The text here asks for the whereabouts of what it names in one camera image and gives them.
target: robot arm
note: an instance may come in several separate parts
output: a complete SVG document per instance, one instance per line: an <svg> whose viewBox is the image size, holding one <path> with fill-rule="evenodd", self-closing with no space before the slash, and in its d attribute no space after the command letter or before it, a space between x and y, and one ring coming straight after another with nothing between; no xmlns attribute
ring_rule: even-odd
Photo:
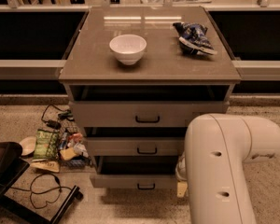
<svg viewBox="0 0 280 224"><path fill-rule="evenodd" d="M280 128L268 119L202 115L185 139L191 223L255 224L243 162L280 155Z"/></svg>

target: bowl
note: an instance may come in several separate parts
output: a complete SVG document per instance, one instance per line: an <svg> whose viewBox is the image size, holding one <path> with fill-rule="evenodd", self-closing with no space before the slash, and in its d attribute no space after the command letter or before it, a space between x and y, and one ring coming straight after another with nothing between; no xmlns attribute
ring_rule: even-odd
<svg viewBox="0 0 280 224"><path fill-rule="evenodd" d="M109 46L118 61L131 65L142 58L147 42L139 35L119 35L110 41Z"/></svg>

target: white plate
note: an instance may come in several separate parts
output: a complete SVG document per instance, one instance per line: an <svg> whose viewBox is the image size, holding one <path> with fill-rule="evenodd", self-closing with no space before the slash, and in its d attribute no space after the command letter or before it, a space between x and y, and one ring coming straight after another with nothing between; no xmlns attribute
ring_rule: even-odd
<svg viewBox="0 0 280 224"><path fill-rule="evenodd" d="M26 156L35 151L36 137L29 136L20 141L22 156Z"/></svg>

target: drawer handle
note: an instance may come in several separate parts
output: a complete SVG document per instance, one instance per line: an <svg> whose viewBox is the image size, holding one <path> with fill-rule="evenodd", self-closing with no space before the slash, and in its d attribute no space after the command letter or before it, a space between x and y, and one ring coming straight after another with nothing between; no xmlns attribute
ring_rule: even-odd
<svg viewBox="0 0 280 224"><path fill-rule="evenodd" d="M144 185L143 187L140 187L140 184L137 184L137 187L139 190L153 190L154 188L156 188L156 185L153 183L151 186Z"/></svg>
<svg viewBox="0 0 280 224"><path fill-rule="evenodd" d="M140 151L139 147L137 148L137 153L138 154L157 154L157 152L158 152L158 149L156 147L155 147L155 150L152 151L152 152L143 152L143 151Z"/></svg>
<svg viewBox="0 0 280 224"><path fill-rule="evenodd" d="M137 123L158 123L160 122L160 116L157 116L156 119L141 119L138 116L135 117Z"/></svg>

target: floor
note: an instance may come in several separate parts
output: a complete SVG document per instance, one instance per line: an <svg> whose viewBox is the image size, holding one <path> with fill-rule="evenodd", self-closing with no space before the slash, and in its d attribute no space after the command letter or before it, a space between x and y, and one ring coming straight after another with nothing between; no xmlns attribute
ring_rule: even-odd
<svg viewBox="0 0 280 224"><path fill-rule="evenodd" d="M66 109L66 98L0 96L0 141L20 142L27 136L35 135L38 128L44 128L41 117L47 105ZM280 97L232 96L228 113L260 116L280 125ZM46 113L48 119L54 119L55 116L53 108ZM95 171L89 166L76 170L62 167L56 174L63 186L72 188L77 185L84 195L81 202L75 201L70 206L61 223L190 223L188 197L177 198L176 189L94 189L90 182L92 172ZM28 189L33 178L39 174L39 171L30 167L14 186ZM245 177L258 224L280 224L280 158L270 162L245 164ZM43 176L35 187L41 191L55 187L55 184L51 176ZM53 201L57 193L53 191L49 195L35 196L34 203L42 206L45 200ZM36 212L51 219L66 193L65 189L58 202ZM7 195L34 210L27 192L10 189ZM0 223L24 222L0 207Z"/></svg>

